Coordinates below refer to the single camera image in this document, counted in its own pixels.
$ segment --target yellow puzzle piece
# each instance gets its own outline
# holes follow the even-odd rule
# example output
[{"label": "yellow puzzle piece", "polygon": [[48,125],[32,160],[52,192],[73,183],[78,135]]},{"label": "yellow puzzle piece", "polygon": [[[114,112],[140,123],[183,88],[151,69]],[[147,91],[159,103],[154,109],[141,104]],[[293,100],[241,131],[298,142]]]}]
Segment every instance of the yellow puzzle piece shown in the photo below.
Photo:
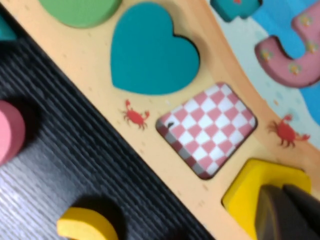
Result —
[{"label": "yellow puzzle piece", "polygon": [[284,184],[295,185],[311,192],[310,178],[300,169],[258,159],[249,159],[222,198],[229,214],[254,239],[256,210],[260,187],[270,184],[282,188]]},{"label": "yellow puzzle piece", "polygon": [[73,240],[118,240],[112,224],[96,211],[70,207],[57,221],[57,233]]}]

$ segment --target wooden shape puzzle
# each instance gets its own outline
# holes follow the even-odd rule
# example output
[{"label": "wooden shape puzzle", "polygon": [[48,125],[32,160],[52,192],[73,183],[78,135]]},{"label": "wooden shape puzzle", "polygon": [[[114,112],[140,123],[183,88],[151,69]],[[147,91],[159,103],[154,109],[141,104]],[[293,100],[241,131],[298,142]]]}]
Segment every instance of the wooden shape puzzle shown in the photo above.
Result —
[{"label": "wooden shape puzzle", "polygon": [[145,95],[183,89],[200,66],[197,48],[185,37],[174,35],[171,16],[154,2],[136,4],[120,18],[110,61],[116,88]]},{"label": "wooden shape puzzle", "polygon": [[0,15],[0,41],[12,41],[16,40],[17,36],[11,27],[6,23],[3,17]]},{"label": "wooden shape puzzle", "polygon": [[[247,159],[252,156],[263,159],[267,156],[270,161],[303,167],[312,179],[314,195],[319,197],[317,173],[320,169],[320,127],[308,115],[306,101],[300,95],[300,89],[278,84],[259,64],[254,49],[257,43],[269,37],[268,33],[252,17],[246,20],[238,18],[231,23],[224,22],[206,1],[163,1],[174,19],[175,32],[187,33],[197,44],[202,55],[201,71],[196,82],[181,91],[150,96],[115,89],[111,80],[110,51],[115,26],[123,13],[141,2],[140,0],[126,0],[110,21],[92,29],[74,29],[59,24],[40,7],[37,0],[0,0],[75,87],[215,239],[248,240],[249,236],[221,205],[223,194],[231,181],[236,178]],[[131,44],[130,38],[127,38],[127,44]],[[225,81],[236,91],[259,119],[259,126],[213,179],[201,180],[152,125],[156,124],[159,117],[217,81]],[[314,106],[318,111],[319,91],[313,95]],[[148,129],[139,129],[135,122],[140,121],[129,121],[130,126],[124,121],[122,111],[126,111],[126,99],[130,100],[133,110],[143,114],[143,117],[145,111],[150,111],[150,116],[145,121]],[[275,133],[268,134],[267,125],[272,120],[279,124],[287,114],[293,116],[293,121],[289,124],[294,131],[311,137],[308,141],[297,142],[295,148],[284,149],[278,146],[281,140]],[[28,230],[32,232],[34,228],[31,226]]]},{"label": "wooden shape puzzle", "polygon": [[73,240],[118,240],[112,224],[96,211],[70,207],[56,223],[59,236]]},{"label": "wooden shape puzzle", "polygon": [[307,52],[298,59],[285,55],[275,37],[269,37],[255,48],[265,72],[288,87],[303,88],[320,79],[320,2],[293,20],[293,26],[306,43]]},{"label": "wooden shape puzzle", "polygon": [[218,83],[161,117],[156,129],[201,179],[209,179],[256,125],[229,86]]},{"label": "wooden shape puzzle", "polygon": [[10,103],[0,101],[0,165],[11,160],[21,149],[25,141],[25,121]]},{"label": "wooden shape puzzle", "polygon": [[254,240],[256,210],[260,188],[263,185],[282,188],[285,184],[295,185],[307,193],[311,192],[311,181],[302,170],[289,166],[249,159],[222,198],[229,214]]},{"label": "wooden shape puzzle", "polygon": [[122,0],[39,0],[46,11],[65,25],[89,28],[109,19]]}]

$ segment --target pink cylinder piece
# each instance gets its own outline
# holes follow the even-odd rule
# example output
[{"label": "pink cylinder piece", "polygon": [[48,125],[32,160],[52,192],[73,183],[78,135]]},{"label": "pink cylinder piece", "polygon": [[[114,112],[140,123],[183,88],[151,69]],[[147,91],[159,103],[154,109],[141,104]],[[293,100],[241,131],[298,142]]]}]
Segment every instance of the pink cylinder piece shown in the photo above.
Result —
[{"label": "pink cylinder piece", "polygon": [[0,100],[0,166],[18,154],[25,136],[25,121],[19,110]]}]

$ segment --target green puzzle piece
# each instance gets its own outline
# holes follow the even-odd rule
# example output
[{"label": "green puzzle piece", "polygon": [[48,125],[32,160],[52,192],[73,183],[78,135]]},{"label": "green puzzle piece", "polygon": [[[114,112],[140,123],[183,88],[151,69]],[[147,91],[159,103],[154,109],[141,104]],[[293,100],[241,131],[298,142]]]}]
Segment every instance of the green puzzle piece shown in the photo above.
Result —
[{"label": "green puzzle piece", "polygon": [[39,0],[54,18],[75,28],[90,28],[109,19],[122,0]]}]

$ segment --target pink checkered square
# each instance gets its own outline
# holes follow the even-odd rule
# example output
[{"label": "pink checkered square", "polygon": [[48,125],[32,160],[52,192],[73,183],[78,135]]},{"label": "pink checkered square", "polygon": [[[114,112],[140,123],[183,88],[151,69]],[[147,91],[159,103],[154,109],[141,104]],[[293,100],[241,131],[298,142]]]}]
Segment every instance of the pink checkered square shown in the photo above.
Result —
[{"label": "pink checkered square", "polygon": [[156,129],[200,178],[209,179],[256,124],[231,88],[218,83],[159,118]]}]

